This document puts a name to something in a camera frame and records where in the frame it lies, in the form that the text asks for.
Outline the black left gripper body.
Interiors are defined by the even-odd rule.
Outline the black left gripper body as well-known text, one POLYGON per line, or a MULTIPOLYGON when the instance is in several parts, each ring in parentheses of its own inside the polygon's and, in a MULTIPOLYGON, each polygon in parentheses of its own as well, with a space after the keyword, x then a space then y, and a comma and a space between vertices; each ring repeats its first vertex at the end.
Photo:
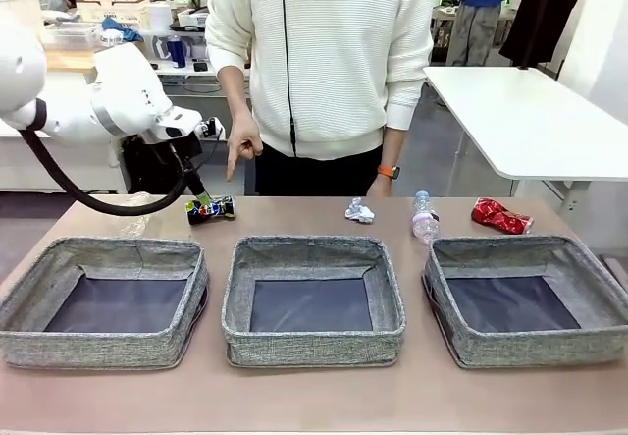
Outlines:
POLYGON ((203 149, 197 134, 189 134, 168 141, 174 153, 181 161, 191 161, 202 154, 203 149))

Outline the person's left hand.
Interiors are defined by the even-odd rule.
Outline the person's left hand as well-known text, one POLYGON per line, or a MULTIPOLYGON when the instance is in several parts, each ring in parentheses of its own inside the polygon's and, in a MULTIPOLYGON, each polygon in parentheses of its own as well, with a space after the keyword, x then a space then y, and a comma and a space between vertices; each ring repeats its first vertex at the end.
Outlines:
POLYGON ((372 198, 390 197, 392 194, 393 180, 385 175, 378 175, 367 191, 367 196, 372 198))

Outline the person's right hand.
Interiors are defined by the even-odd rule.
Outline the person's right hand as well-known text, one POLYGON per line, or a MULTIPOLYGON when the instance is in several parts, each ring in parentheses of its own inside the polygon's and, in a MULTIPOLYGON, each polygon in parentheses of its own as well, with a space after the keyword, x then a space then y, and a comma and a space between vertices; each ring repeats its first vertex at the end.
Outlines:
POLYGON ((251 112, 244 107, 233 114, 232 129, 228 139, 227 181, 235 174, 238 159, 252 160, 263 151, 257 123, 251 112))

